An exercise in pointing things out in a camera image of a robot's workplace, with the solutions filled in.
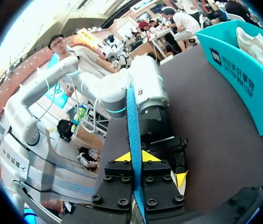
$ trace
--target bolt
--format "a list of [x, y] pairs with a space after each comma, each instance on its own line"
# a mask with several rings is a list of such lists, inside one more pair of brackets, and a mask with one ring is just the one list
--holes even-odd
[[125, 176], [121, 178], [122, 183], [128, 184], [130, 182], [130, 178]]
[[172, 180], [172, 177], [170, 175], [164, 176], [164, 182], [170, 182]]
[[183, 195], [177, 195], [177, 196], [174, 198], [174, 203], [176, 203], [176, 204], [182, 204], [182, 203], [183, 203], [183, 200], [184, 200]]
[[235, 206], [235, 205], [237, 204], [237, 201], [235, 200], [235, 198], [230, 198], [230, 199], [228, 200], [228, 204], [229, 204], [230, 206]]
[[127, 200], [126, 198], [121, 198], [118, 200], [118, 205], [121, 207], [126, 207], [129, 203], [129, 200]]
[[151, 199], [149, 199], [148, 201], [147, 201], [147, 206], [148, 206], [148, 208], [150, 208], [150, 209], [153, 209], [153, 208], [155, 208], [156, 206], [157, 206], [157, 201], [155, 200], [155, 199], [153, 199], [153, 198], [151, 198]]
[[110, 183], [112, 181], [112, 177], [107, 175], [104, 177], [104, 181], [107, 182], [107, 183]]
[[153, 181], [154, 181], [153, 177], [147, 177], [146, 178], [146, 184], [151, 184], [151, 183], [153, 183]]
[[99, 195], [93, 195], [92, 196], [92, 202], [93, 203], [100, 203], [100, 202], [102, 202], [102, 197]]

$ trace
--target dark gray table surface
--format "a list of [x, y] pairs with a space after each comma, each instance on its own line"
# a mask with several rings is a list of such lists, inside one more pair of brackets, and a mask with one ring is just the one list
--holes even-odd
[[[185, 207], [208, 211], [242, 187], [263, 185], [263, 136], [227, 80], [200, 46], [159, 67], [175, 134], [187, 137]], [[126, 118], [109, 122], [97, 185], [109, 159], [129, 151]]]

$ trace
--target blue sponge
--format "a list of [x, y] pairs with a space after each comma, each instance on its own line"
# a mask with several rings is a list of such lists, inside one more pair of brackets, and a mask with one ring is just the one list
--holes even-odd
[[141, 151], [141, 140], [140, 140], [140, 127], [138, 119], [138, 111], [136, 98], [133, 88], [127, 89], [126, 93], [126, 116], [127, 116], [127, 129], [128, 138], [131, 150], [131, 164], [134, 171], [134, 197], [138, 208], [141, 212], [144, 223], [144, 196], [143, 189], [141, 186], [141, 172], [142, 172], [142, 151]]

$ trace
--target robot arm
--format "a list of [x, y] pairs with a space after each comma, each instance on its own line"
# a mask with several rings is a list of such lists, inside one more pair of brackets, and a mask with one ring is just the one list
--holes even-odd
[[83, 96], [97, 100], [112, 118], [125, 116], [126, 88], [133, 82], [138, 111], [151, 106], [166, 108], [168, 98], [158, 66], [149, 56], [138, 56], [131, 67], [103, 78], [79, 70], [79, 57], [70, 56], [47, 69], [35, 81], [14, 94], [5, 106], [5, 114], [14, 133], [22, 142], [34, 141], [39, 135], [37, 119], [29, 107], [39, 100], [61, 78], [67, 85], [76, 86]]
[[29, 85], [15, 93], [6, 103], [5, 115], [17, 137], [23, 142], [31, 141], [37, 131], [37, 119], [29, 107], [39, 100], [51, 87], [68, 73], [77, 71], [79, 57], [65, 58], [46, 70], [45, 76], [38, 75]]

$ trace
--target black logo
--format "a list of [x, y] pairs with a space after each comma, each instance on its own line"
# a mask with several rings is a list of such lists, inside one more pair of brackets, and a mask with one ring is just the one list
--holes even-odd
[[211, 51], [211, 54], [212, 54], [214, 61], [221, 66], [221, 59], [220, 59], [219, 52], [217, 52], [216, 50], [214, 50], [212, 48], [210, 48], [210, 51]]

